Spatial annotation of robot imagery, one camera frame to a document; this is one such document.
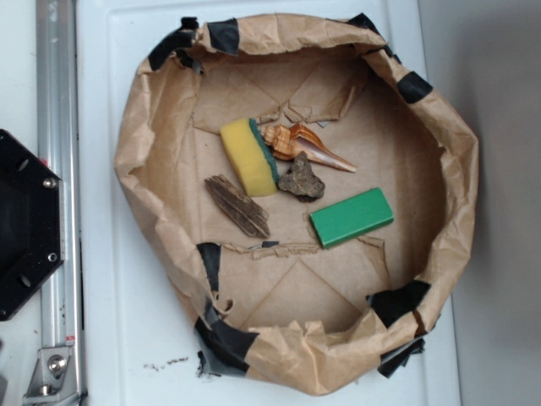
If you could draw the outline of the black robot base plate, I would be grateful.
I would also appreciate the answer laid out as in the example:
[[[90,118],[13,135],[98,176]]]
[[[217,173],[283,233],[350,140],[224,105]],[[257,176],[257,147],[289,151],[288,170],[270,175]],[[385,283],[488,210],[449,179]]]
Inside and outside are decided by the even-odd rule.
[[[62,180],[1,131],[1,320],[10,320],[63,263]]]

